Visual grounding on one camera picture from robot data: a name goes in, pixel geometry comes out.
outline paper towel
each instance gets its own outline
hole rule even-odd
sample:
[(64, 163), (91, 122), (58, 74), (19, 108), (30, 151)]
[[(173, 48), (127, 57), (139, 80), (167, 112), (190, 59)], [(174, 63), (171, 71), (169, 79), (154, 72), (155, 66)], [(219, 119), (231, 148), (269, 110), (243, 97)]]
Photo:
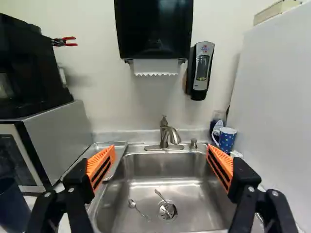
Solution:
[(178, 59), (133, 59), (133, 71), (136, 76), (178, 75)]

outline metal spoon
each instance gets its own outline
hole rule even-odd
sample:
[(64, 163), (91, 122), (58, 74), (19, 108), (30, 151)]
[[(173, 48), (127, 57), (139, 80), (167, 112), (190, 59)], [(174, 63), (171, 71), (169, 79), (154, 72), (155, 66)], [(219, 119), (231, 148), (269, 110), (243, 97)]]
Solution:
[(157, 189), (155, 189), (155, 193), (158, 194), (165, 201), (166, 205), (169, 204)]
[(131, 209), (136, 209), (138, 211), (138, 213), (144, 217), (145, 219), (147, 219), (149, 221), (149, 217), (144, 215), (141, 211), (138, 210), (137, 206), (136, 206), (136, 202), (133, 199), (129, 199), (128, 200), (128, 207), (130, 207)]
[(157, 190), (157, 189), (155, 189), (155, 193), (156, 194), (158, 194), (164, 201), (165, 201), (165, 204), (166, 204), (166, 208), (164, 208), (163, 209), (163, 211), (166, 213), (166, 214), (168, 214), (168, 216), (170, 216), (170, 218), (172, 218), (172, 214), (169, 212), (169, 207), (171, 206), (171, 204), (170, 203), (168, 203), (167, 201), (166, 201), (166, 199), (162, 196), (162, 194)]

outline sink drain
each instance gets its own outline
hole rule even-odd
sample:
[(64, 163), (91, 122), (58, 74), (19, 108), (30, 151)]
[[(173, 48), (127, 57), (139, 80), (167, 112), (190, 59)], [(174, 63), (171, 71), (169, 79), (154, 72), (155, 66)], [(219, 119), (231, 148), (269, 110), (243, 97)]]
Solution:
[(165, 201), (161, 201), (159, 203), (159, 210), (157, 216), (161, 220), (169, 223), (173, 222), (177, 218), (177, 208), (170, 200), (167, 200), (167, 202), (168, 203), (166, 203)]

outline sink basin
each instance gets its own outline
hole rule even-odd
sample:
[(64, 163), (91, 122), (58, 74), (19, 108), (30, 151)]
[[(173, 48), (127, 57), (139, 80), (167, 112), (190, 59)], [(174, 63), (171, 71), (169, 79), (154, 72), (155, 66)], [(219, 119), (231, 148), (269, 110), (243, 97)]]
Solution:
[[(197, 150), (185, 145), (180, 151), (144, 151), (143, 145), (130, 145), (115, 176), (103, 183), (89, 207), (97, 233), (190, 233), (226, 232), (236, 205), (206, 163), (207, 146)], [(165, 204), (157, 189), (176, 213), (166, 219), (160, 207)], [(128, 206), (133, 199), (136, 209)]]

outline white board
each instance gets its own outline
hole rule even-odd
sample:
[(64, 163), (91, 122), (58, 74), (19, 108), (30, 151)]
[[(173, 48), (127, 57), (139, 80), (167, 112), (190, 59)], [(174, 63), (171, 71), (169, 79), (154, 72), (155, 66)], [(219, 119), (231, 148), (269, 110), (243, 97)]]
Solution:
[(311, 232), (311, 2), (245, 35), (228, 126), (263, 187), (282, 191)]

